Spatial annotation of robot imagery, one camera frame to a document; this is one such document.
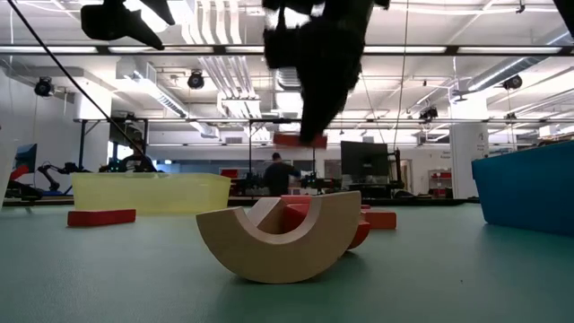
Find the desk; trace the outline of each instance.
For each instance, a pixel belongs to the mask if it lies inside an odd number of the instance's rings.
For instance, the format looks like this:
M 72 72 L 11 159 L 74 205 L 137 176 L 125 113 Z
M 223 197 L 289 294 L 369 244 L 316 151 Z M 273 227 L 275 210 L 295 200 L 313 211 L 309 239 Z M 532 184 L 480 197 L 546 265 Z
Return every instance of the desk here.
M 323 275 L 252 284 L 193 216 L 65 227 L 64 206 L 0 214 L 0 322 L 571 322 L 574 239 L 487 225 L 479 205 L 395 207 Z

